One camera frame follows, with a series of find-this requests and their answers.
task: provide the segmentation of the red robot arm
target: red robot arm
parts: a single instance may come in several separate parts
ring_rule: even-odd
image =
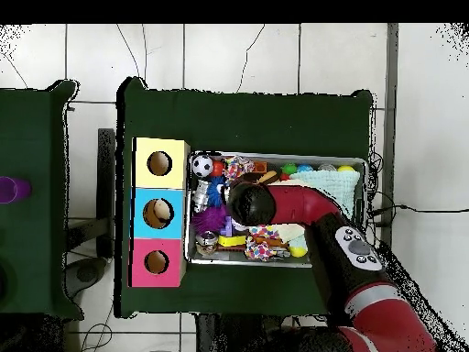
[[[242,182],[230,193],[232,217],[245,225],[254,219],[258,224],[305,225],[322,297],[353,352],[436,352],[434,339],[377,253],[331,199],[300,186],[254,186]]]

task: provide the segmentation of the yellow toy block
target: yellow toy block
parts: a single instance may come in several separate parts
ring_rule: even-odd
[[[183,140],[136,138],[136,187],[186,189],[191,148]]]
[[[218,243],[223,247],[232,247],[245,244],[245,236],[219,236]]]

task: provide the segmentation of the shape sorter box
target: shape sorter box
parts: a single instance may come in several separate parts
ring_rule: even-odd
[[[132,287],[179,287],[185,273],[186,260],[182,255],[182,239],[134,239],[132,255]],[[164,252],[168,258],[166,271],[153,274],[146,266],[146,256],[153,251]]]
[[[187,161],[191,148],[183,140],[135,138],[135,172],[137,188],[186,189]],[[150,171],[149,159],[153,153],[163,152],[169,159],[169,171],[155,175]]]
[[[129,277],[131,287],[179,287],[186,269],[183,256],[187,163],[190,147],[182,140],[136,137],[133,141],[133,193]],[[164,154],[167,171],[152,170],[151,156]],[[170,209],[170,220],[161,228],[149,225],[144,212],[154,209],[154,201],[163,200]],[[150,272],[147,255],[164,254],[167,266],[160,273]]]

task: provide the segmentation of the dark green tablecloth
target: dark green tablecloth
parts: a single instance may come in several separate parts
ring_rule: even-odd
[[[367,160],[371,93],[160,92],[128,78],[117,104],[116,188],[122,207],[116,219],[122,217],[123,224],[116,230],[117,241],[122,238],[122,246],[116,244],[116,312],[325,313],[311,269],[189,264],[179,288],[128,288],[131,139],[172,138],[192,149]]]
[[[0,204],[0,313],[44,313],[77,319],[62,288],[66,163],[64,107],[75,82],[46,91],[0,90],[0,176],[29,180],[25,201]]]

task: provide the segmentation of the orange ball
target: orange ball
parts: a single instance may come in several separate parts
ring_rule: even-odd
[[[213,161],[213,171],[210,173],[211,177],[220,177],[224,175],[224,163],[220,160]]]

